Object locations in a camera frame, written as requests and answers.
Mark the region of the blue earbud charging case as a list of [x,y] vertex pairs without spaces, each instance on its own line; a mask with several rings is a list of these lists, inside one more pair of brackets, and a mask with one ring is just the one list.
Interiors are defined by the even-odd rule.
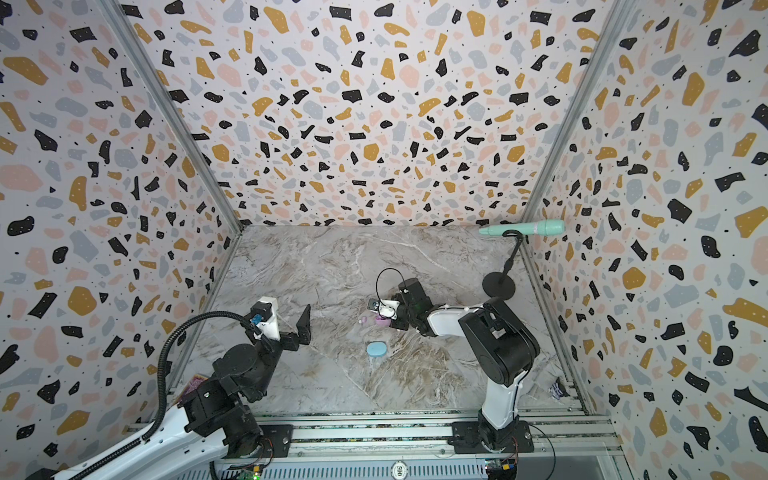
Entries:
[[373,341],[366,345],[366,353],[371,358],[384,357],[388,353],[388,346],[383,341]]

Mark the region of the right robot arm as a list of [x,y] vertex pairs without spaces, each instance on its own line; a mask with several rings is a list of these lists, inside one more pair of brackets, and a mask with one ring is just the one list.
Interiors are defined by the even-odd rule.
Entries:
[[537,339],[503,298],[472,306],[437,305],[415,278],[402,281],[398,288],[393,298],[380,299],[374,310],[392,328],[413,327],[425,337],[461,337],[468,342],[487,377],[478,415],[479,442],[491,451],[502,450],[519,422],[520,388],[540,354]]

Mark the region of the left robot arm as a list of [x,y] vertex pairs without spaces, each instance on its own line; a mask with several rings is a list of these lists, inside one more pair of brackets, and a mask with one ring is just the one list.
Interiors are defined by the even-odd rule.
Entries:
[[282,354],[310,344],[311,309],[304,308],[294,330],[280,331],[277,302],[267,297],[245,315],[212,311],[176,328],[163,346],[158,389],[165,389],[172,344],[189,328],[208,319],[237,322],[247,336],[213,363],[213,374],[183,394],[175,406],[160,398],[151,424],[103,453],[56,471],[41,468],[34,479],[172,479],[190,469],[229,459],[240,469],[263,469],[287,457],[292,426],[261,425],[250,406],[262,400]]

